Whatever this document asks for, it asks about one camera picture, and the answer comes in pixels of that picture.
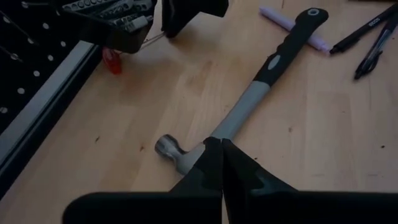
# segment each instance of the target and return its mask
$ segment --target hammer handle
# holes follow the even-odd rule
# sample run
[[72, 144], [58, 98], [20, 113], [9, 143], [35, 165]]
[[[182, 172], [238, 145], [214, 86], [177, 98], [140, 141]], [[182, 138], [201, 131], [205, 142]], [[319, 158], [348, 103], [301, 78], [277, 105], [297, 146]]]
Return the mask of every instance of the hammer handle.
[[297, 16], [296, 25], [290, 34], [278, 46], [277, 51], [269, 56], [238, 102], [210, 135], [211, 137], [218, 139], [235, 137], [271, 86], [283, 75], [307, 40], [328, 17], [328, 12], [317, 8], [308, 9]]

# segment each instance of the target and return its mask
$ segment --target red object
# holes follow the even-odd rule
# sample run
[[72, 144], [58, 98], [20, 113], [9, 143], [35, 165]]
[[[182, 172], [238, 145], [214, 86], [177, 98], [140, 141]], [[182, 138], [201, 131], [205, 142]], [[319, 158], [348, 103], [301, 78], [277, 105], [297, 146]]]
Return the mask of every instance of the red object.
[[102, 49], [102, 59], [104, 60], [109, 71], [111, 71], [114, 75], [119, 75], [122, 73], [120, 56], [114, 50], [104, 47]]

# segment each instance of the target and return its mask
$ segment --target rubber grip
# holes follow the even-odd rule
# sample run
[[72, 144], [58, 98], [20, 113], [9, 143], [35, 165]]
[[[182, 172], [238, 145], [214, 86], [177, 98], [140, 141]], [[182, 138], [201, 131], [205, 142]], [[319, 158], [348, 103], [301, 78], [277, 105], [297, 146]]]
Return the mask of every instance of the rubber grip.
[[254, 81], [272, 86], [293, 62], [314, 31], [328, 18], [328, 12], [323, 9], [311, 8], [300, 13], [290, 34], [278, 46], [277, 51], [269, 56], [254, 77]]

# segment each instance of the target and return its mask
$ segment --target claw hammer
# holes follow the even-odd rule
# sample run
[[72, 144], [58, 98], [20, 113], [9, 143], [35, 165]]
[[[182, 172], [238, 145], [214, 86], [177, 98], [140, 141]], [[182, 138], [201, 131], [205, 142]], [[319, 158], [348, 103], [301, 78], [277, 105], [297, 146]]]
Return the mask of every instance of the claw hammer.
[[[211, 137], [231, 140], [235, 137], [256, 106], [271, 90], [271, 86], [282, 76], [313, 32], [328, 17], [328, 12], [318, 8], [307, 9], [297, 16], [296, 25], [290, 34], [277, 47], [277, 51], [269, 56], [238, 102], [212, 132]], [[205, 145], [201, 142], [187, 152], [181, 149], [175, 138], [166, 134], [156, 142], [155, 150], [162, 157], [174, 161], [177, 171], [185, 175], [199, 159]]]

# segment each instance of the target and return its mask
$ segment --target pen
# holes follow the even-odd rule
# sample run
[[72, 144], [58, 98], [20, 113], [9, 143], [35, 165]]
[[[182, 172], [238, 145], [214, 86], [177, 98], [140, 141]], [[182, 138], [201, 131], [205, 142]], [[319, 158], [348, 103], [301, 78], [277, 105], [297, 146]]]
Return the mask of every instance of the pen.
[[361, 28], [344, 38], [342, 41], [338, 42], [333, 48], [330, 50], [330, 54], [335, 54], [337, 52], [345, 52], [349, 48], [351, 48], [354, 44], [356, 44], [360, 37], [365, 35], [367, 32], [377, 27], [382, 22], [386, 21], [393, 13], [398, 11], [398, 3], [393, 4], [390, 8], [386, 9], [380, 15], [369, 21], [366, 25], [363, 25]]
[[355, 80], [360, 79], [362, 76], [367, 75], [376, 67], [379, 60], [379, 56], [382, 54], [382, 48], [387, 42], [388, 38], [394, 32], [394, 29], [398, 24], [398, 12], [396, 12], [384, 26], [377, 41], [373, 44], [372, 48], [366, 55], [365, 59], [359, 64], [359, 67], [355, 71]]

